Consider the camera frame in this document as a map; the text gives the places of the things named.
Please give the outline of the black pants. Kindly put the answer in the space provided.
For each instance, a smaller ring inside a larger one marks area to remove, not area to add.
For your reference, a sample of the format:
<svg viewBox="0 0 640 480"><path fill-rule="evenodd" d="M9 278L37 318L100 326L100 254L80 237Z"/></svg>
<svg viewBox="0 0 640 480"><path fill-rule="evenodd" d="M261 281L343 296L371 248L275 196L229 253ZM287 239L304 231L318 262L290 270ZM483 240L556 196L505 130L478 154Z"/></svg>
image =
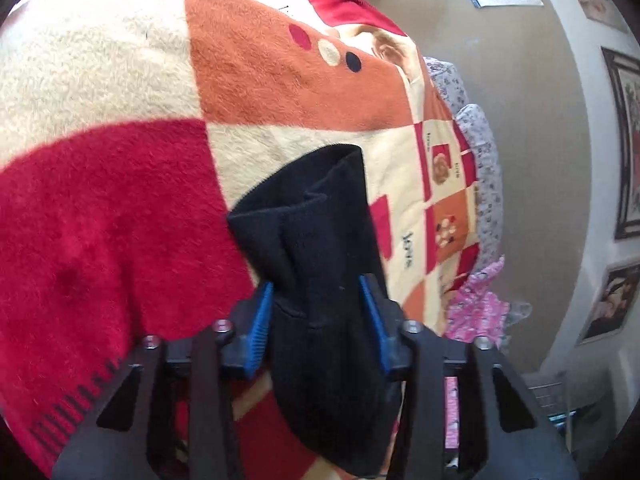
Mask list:
<svg viewBox="0 0 640 480"><path fill-rule="evenodd" d="M400 387L380 364L360 276L385 283L361 148L333 144L245 194L229 229L272 284L270 373L294 436L354 476L383 466Z"/></svg>

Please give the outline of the framed flower painting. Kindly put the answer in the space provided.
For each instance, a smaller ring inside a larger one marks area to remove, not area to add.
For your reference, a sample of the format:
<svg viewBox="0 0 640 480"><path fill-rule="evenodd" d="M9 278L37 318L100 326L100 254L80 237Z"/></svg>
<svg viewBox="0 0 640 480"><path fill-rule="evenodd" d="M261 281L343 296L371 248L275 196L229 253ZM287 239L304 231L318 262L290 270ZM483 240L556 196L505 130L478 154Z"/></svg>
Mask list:
<svg viewBox="0 0 640 480"><path fill-rule="evenodd" d="M602 47L606 70L614 94L620 134L620 197L614 238L639 236L639 60Z"/></svg>

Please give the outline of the pink penguin quilt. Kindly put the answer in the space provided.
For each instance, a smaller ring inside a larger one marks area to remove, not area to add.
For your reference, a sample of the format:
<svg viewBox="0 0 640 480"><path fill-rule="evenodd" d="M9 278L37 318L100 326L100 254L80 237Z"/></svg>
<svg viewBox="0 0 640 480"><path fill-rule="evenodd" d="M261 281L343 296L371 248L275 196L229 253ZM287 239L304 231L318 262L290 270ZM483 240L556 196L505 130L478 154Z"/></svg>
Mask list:
<svg viewBox="0 0 640 480"><path fill-rule="evenodd" d="M469 275L465 284L457 290L447 311L445 337L473 342L477 337L487 337L497 348L501 346L504 324L509 304L490 290L495 278L501 273L504 257L488 264L483 270ZM459 395L458 380L446 378L446 450L454 450L459 444Z"/></svg>

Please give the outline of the clear plastic bag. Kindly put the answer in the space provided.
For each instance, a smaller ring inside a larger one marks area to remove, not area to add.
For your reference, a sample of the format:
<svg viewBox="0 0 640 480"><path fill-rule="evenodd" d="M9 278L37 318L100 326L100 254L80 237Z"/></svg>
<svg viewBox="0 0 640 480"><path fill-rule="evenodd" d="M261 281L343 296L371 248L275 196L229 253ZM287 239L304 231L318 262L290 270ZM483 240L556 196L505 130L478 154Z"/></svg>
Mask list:
<svg viewBox="0 0 640 480"><path fill-rule="evenodd" d="M533 306L526 301L512 301L506 312L506 326L512 326L523 322L532 314Z"/></svg>

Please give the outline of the red orange checkered blanket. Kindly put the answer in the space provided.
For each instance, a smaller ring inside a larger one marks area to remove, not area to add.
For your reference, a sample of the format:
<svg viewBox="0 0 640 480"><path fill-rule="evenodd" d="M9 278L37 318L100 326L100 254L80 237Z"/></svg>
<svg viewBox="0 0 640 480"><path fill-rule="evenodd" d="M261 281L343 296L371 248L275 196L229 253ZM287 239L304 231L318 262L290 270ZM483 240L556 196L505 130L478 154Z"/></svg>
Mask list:
<svg viewBox="0 0 640 480"><path fill-rule="evenodd" d="M390 294L428 327L477 262L468 141L366 0L56 0L1 29L1 413L50 474L146 334L249 294L234 204L316 148L362 148Z"/></svg>

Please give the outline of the white floral pillow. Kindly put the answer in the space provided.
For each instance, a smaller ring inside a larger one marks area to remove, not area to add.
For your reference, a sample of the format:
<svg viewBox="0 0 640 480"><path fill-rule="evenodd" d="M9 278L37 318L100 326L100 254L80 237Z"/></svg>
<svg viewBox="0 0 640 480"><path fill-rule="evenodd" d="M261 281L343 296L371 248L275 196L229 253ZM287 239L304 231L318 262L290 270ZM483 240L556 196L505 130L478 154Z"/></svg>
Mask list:
<svg viewBox="0 0 640 480"><path fill-rule="evenodd" d="M484 110L469 100L457 67L437 58L424 58L424 62L474 156L476 232L480 243L473 269L476 272L500 258L504 203L498 148Z"/></svg>

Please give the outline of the wedding photo poster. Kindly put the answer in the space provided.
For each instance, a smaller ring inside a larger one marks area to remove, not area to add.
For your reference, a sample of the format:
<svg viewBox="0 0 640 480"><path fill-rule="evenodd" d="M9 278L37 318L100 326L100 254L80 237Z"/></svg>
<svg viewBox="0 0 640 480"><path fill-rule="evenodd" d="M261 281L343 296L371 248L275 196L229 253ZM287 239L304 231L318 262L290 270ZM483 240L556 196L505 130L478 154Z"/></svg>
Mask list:
<svg viewBox="0 0 640 480"><path fill-rule="evenodd" d="M639 297L639 263L608 269L577 344L590 344L618 334Z"/></svg>

